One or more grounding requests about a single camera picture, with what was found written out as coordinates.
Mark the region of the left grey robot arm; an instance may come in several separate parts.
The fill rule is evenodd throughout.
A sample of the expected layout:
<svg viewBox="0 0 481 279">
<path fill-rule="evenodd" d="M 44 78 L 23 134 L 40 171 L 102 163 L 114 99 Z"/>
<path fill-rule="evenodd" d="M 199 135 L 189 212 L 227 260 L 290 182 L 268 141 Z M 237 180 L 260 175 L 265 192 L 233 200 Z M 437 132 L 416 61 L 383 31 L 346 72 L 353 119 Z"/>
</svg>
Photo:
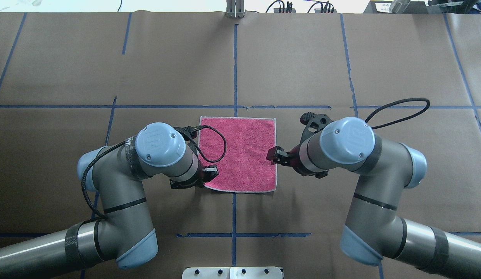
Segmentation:
<svg viewBox="0 0 481 279">
<path fill-rule="evenodd" d="M 217 177 L 217 161 L 204 166 L 194 141 L 207 128 L 154 122 L 119 144 L 84 154 L 77 172 L 96 217 L 0 248 L 0 279 L 52 278 L 111 260 L 124 270 L 149 262 L 158 243 L 143 180 L 163 174 L 171 188 L 187 189 Z"/>
</svg>

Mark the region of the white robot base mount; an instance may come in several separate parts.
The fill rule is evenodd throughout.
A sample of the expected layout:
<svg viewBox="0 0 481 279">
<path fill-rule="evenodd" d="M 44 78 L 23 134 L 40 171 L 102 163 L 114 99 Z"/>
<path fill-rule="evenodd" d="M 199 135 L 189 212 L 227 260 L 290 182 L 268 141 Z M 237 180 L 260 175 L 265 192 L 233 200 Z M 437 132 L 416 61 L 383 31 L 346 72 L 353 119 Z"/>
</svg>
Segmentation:
<svg viewBox="0 0 481 279">
<path fill-rule="evenodd" d="M 186 268 L 182 279 L 284 279 L 284 272 L 275 266 L 196 267 Z"/>
</svg>

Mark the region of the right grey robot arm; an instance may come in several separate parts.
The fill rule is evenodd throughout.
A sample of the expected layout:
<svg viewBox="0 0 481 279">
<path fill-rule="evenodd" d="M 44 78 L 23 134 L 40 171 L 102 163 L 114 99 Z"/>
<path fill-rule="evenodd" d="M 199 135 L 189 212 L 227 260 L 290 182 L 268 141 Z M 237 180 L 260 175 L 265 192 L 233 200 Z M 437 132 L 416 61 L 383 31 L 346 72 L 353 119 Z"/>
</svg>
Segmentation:
<svg viewBox="0 0 481 279">
<path fill-rule="evenodd" d="M 272 165 L 302 176 L 325 177 L 335 168 L 357 173 L 340 247 L 353 260 L 377 266 L 392 258 L 418 270 L 451 279 L 481 279 L 481 244 L 398 216 L 404 189 L 418 186 L 428 163 L 418 150 L 382 138 L 362 119 L 308 121 L 289 152 L 268 150 Z"/>
</svg>

